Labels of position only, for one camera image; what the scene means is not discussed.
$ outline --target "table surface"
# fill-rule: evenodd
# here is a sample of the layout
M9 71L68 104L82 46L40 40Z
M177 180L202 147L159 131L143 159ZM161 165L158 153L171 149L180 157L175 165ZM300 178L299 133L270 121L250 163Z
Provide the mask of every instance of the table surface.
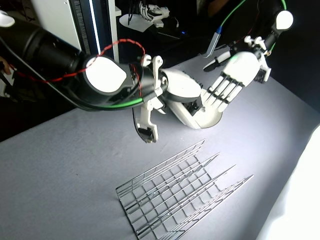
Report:
M207 87L220 73L202 71L211 60L175 68ZM76 109L1 142L0 239L135 239L115 188L206 139L201 160L221 152L217 172L237 164L225 184L255 176L182 239L253 240L320 114L270 78L244 89L215 127L191 129L172 113L154 112L152 121L155 144L138 137L130 109Z

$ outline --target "dish rack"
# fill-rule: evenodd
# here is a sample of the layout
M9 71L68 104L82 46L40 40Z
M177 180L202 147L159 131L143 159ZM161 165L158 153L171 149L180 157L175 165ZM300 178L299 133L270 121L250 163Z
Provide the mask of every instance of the dish rack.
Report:
M234 166L211 177L218 155L199 161L202 140L116 188L121 206L139 240L179 239L253 175L220 190L216 182Z

